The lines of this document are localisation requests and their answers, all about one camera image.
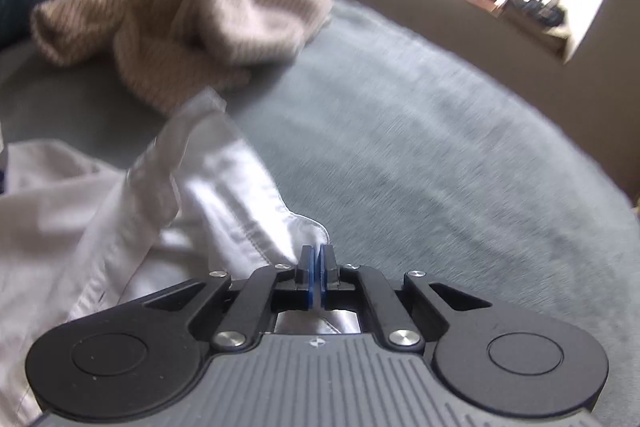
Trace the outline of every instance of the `gray bed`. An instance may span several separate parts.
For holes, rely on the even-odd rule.
[[[340,261],[423,269],[588,330],[610,358],[594,412],[636,427],[640,227],[628,200],[468,64],[361,6],[339,0],[332,17],[295,63],[225,96],[287,205],[327,227]],[[23,42],[0,54],[0,78],[7,141],[60,138],[126,167],[162,126],[108,57],[59,70]]]

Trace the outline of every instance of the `logo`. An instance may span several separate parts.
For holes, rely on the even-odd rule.
[[[310,346],[312,346],[312,347],[315,347],[316,349],[317,349],[318,347],[322,347],[322,346],[324,346],[324,344],[326,344],[326,340],[323,340],[323,339],[321,339],[320,337],[316,337],[316,338],[311,339],[311,340],[309,341],[309,345],[310,345]]]

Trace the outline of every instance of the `windowsill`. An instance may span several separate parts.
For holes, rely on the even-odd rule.
[[[561,64],[566,62],[566,50],[569,48],[567,42],[561,46],[562,51],[559,51],[559,44],[556,42],[549,43],[549,41],[555,41],[553,37],[548,38],[547,36],[537,36],[532,33],[532,29],[534,24],[527,24],[528,21],[523,21],[523,17],[518,17],[517,15],[508,14],[508,16],[504,16],[500,11],[500,7],[495,6],[495,9],[489,9],[487,6],[480,6],[473,0],[463,0],[466,5],[472,6],[474,10],[478,10],[479,12],[484,13],[488,19],[498,21],[498,24],[510,26],[514,28],[518,33],[524,36],[524,38],[528,39],[535,45],[537,48],[543,50],[545,54],[548,54],[549,57],[552,57],[554,61],[557,61]]]

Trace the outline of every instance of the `gray ribbed plate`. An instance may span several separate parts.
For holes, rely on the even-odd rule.
[[[45,415],[38,427],[78,427]],[[370,334],[265,335],[258,347],[212,360],[185,398],[127,427],[598,427],[582,411],[523,421],[473,407],[416,355]]]

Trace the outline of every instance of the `white wall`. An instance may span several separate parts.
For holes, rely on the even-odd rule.
[[[603,0],[567,64],[465,0],[358,0],[452,50],[555,121],[640,191],[640,1]]]

